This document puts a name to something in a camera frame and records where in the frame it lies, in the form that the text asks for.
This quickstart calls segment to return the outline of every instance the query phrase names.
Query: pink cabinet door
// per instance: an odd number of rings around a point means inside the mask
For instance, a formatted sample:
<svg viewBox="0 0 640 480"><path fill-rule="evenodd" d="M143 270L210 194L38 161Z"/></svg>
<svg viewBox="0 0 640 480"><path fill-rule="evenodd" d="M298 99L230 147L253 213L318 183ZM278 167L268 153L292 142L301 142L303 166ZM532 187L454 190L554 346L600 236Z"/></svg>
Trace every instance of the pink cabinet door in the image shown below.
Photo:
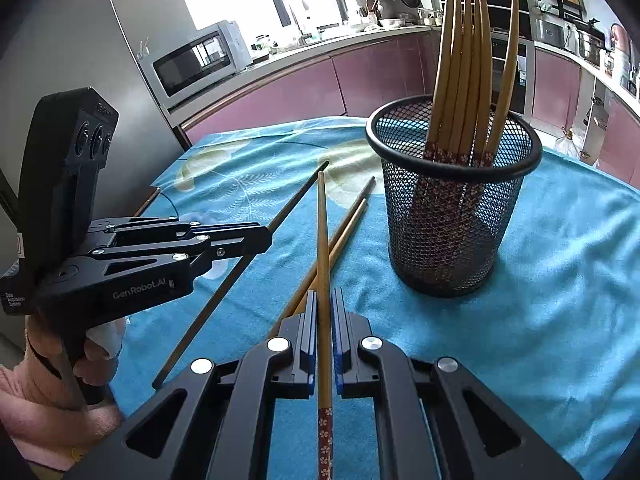
<svg viewBox="0 0 640 480"><path fill-rule="evenodd" d="M332 57L344 106L351 117L369 117L382 103L373 53L376 45L362 46Z"/></svg>
<svg viewBox="0 0 640 480"><path fill-rule="evenodd" d="M428 34L416 34L416 36L420 50L424 93L433 94L433 89L436 86L438 54L440 53L440 34L432 30Z"/></svg>
<svg viewBox="0 0 640 480"><path fill-rule="evenodd" d="M332 57L347 115L369 117L391 101L424 93L416 36L379 41Z"/></svg>
<svg viewBox="0 0 640 480"><path fill-rule="evenodd" d="M600 150L600 169L640 187L640 124L625 105L611 100L607 134Z"/></svg>
<svg viewBox="0 0 640 480"><path fill-rule="evenodd" d="M580 66L536 49L532 116L558 128L570 128L580 92Z"/></svg>
<svg viewBox="0 0 640 480"><path fill-rule="evenodd" d="M398 56L406 97L424 94L419 38L419 34L398 37Z"/></svg>
<svg viewBox="0 0 640 480"><path fill-rule="evenodd" d="M186 134L192 143L220 132L345 113L330 59L276 79L225 106Z"/></svg>

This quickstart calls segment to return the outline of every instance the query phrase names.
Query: silver screw head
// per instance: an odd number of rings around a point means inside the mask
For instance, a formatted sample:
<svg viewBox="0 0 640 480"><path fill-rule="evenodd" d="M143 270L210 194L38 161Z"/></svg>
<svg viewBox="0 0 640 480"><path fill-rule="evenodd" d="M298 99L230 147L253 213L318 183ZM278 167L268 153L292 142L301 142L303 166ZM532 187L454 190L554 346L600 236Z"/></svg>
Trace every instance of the silver screw head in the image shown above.
<svg viewBox="0 0 640 480"><path fill-rule="evenodd" d="M369 337L364 338L360 344L367 350L377 350L382 346L382 339L370 335Z"/></svg>
<svg viewBox="0 0 640 480"><path fill-rule="evenodd" d="M451 357L443 357L438 361L438 368L450 374L458 369L458 362Z"/></svg>
<svg viewBox="0 0 640 480"><path fill-rule="evenodd" d="M212 368L213 363L205 358L196 359L191 363L191 371L195 374L206 374Z"/></svg>
<svg viewBox="0 0 640 480"><path fill-rule="evenodd" d="M283 337L273 337L269 339L267 348L272 352L282 352L289 348L289 341Z"/></svg>

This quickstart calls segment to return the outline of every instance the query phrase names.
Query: mesh pencil holder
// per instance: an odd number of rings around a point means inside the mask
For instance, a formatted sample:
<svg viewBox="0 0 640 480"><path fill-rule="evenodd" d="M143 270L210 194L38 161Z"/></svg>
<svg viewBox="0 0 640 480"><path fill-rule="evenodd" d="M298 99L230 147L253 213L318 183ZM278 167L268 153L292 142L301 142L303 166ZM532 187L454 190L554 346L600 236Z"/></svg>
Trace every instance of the mesh pencil holder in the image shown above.
<svg viewBox="0 0 640 480"><path fill-rule="evenodd" d="M431 100L409 97L379 108L367 121L367 140L382 158L391 264L410 287L446 298L489 277L522 179L540 163L542 146L509 113L492 166L426 160Z"/></svg>

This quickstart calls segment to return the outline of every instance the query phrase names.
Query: chopstick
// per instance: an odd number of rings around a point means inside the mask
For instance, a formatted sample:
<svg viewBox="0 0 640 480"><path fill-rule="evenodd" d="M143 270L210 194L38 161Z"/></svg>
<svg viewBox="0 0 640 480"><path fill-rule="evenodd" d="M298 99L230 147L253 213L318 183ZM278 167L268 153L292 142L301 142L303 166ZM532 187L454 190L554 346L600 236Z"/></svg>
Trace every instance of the chopstick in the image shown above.
<svg viewBox="0 0 640 480"><path fill-rule="evenodd" d="M489 140L484 147L484 153L482 154L483 163L487 166L490 166L494 161L495 152L498 149L504 123L506 122L507 113L511 104L513 82L518 64L518 38L520 37L519 17L518 0L511 0L511 23L509 27L509 41L507 43L507 59L504 62L504 71L502 72L500 95L498 96L498 104L495 107L494 124L491 128Z"/></svg>
<svg viewBox="0 0 640 480"><path fill-rule="evenodd" d="M318 478L332 478L334 414L331 378L329 241L324 173L318 174Z"/></svg>
<svg viewBox="0 0 640 480"><path fill-rule="evenodd" d="M480 50L480 93L478 97L478 119L476 121L476 142L474 143L473 164L480 165L482 151L486 143L489 127L489 114L491 111L491 93L494 76L494 61L491 47L491 25L489 23L489 9L486 0L479 0L481 26L481 50Z"/></svg>
<svg viewBox="0 0 640 480"><path fill-rule="evenodd" d="M344 229L344 231L340 234L338 243L335 244L335 247L331 249L331 252L329 253L329 272L331 272L331 270L334 268L335 263L338 261L338 258L340 258L340 254L342 254L342 250L344 249L344 246L349 241L349 238L351 238L351 234L355 230L356 225L358 225L358 222L360 221L360 217L362 216L366 208L367 208L367 199L365 198L361 200L360 205L356 209L356 212L353 215L353 217L351 217L349 224ZM318 277L316 276L313 282L311 283L311 285L309 286L309 289L316 290L317 287L318 287ZM306 296L303 296L292 315L295 316L296 314L301 314L302 312L305 311L305 307L306 307Z"/></svg>
<svg viewBox="0 0 640 480"><path fill-rule="evenodd" d="M449 153L452 164L458 161L458 153L460 152L460 141L462 140L462 130L465 121L465 112L468 104L468 90L472 55L473 30L471 23L471 15L473 7L471 0L465 0L465 17L462 36L462 55L460 60L460 79L458 81L458 92L456 94L456 106L453 115L453 124L451 127L451 138L449 140Z"/></svg>
<svg viewBox="0 0 640 480"><path fill-rule="evenodd" d="M431 105L431 119L427 130L427 143L424 149L424 158L433 159L436 142L440 133L440 121L444 113L447 85L449 83L449 65L451 62L451 29L453 27L453 0L446 0L444 18L442 22L442 34L440 36L440 59L438 60L438 73Z"/></svg>
<svg viewBox="0 0 640 480"><path fill-rule="evenodd" d="M360 206L360 203L371 192L371 189L373 189L373 186L375 183L376 183L376 178L372 176L369 179L369 181L366 183L365 187L362 188L360 193L358 193L356 200L354 200L353 204L351 204L351 207L347 211L346 215L342 218L340 225L338 225L338 228L335 230L335 233L331 236L331 239L329 240L329 251L331 251L332 254L333 254L335 245L338 243L338 241L342 237L342 233L345 231L345 229L348 228L349 225L351 225L351 218L357 212L358 207ZM318 262L314 262L311 268L307 271L306 276L300 282L300 285L298 286L296 291L293 293L293 296L289 300L289 303L286 304L283 311L280 313L280 316L278 317L276 322L273 324L273 326L269 330L269 333L267 334L267 338L275 337L278 335L278 330L280 329L280 323L282 322L283 319L289 316L293 316L294 313L298 314L296 309L300 303L303 303L303 304L306 303L306 292L310 288L314 288L313 283L317 283L317 281L315 281L317 274L318 274Z"/></svg>
<svg viewBox="0 0 640 480"><path fill-rule="evenodd" d="M466 98L465 122L462 127L462 137L458 149L458 164L466 166L469 162L471 146L476 133L476 119L478 118L478 95L480 93L480 67L482 30L480 25L480 0L474 0L474 34L471 54L471 72L469 74L469 88Z"/></svg>
<svg viewBox="0 0 640 480"><path fill-rule="evenodd" d="M449 81L447 82L447 93L440 123L440 133L438 134L438 151L436 160L438 162L452 162L449 160L449 141L451 136L451 126L453 113L456 108L456 94L458 93L458 80L460 78L460 62L462 58L462 5L460 0L455 0L453 15L453 41L451 44L451 56L449 62Z"/></svg>
<svg viewBox="0 0 640 480"><path fill-rule="evenodd" d="M313 174L306 180L306 182L300 187L298 192L289 199L289 201L284 205L284 207L267 226L271 233L274 233L276 229L280 227L284 219L289 215L289 213L291 213L298 202L300 202L302 197L311 188L311 186L313 186L314 182L318 179L319 175L328 165L329 161L324 161L324 163L322 163L320 167L317 168L313 172ZM220 283L218 289L213 293L213 296L209 299L209 301L207 301L207 304L198 313L196 319L193 320L190 327L187 329L187 332L184 333L182 339L180 339L179 343L171 352L171 355L169 355L162 368L160 368L160 371L156 375L156 378L151 383L151 386L155 390L158 390L162 387L162 383L174 368L175 364L178 362L178 359L180 359L182 354L184 354L184 351L191 344L191 341L193 341L193 338L196 337L200 329L204 326L207 319L209 319L209 316L211 316L213 311L224 299L229 290L231 290L231 287L234 286L234 283L238 280L238 278L242 275L242 273L254 258L255 254L250 254L240 258L240 260L238 260L238 263L235 264L234 268L231 269L231 272L229 272L222 283Z"/></svg>

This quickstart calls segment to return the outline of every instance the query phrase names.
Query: label sticker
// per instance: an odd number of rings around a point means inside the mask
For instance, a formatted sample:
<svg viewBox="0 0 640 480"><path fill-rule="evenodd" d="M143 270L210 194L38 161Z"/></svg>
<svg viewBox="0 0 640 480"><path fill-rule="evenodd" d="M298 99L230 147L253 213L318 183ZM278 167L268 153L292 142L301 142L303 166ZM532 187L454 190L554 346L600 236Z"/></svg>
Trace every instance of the label sticker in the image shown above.
<svg viewBox="0 0 640 480"><path fill-rule="evenodd" d="M18 233L18 258L24 258L24 243L22 242L22 233Z"/></svg>

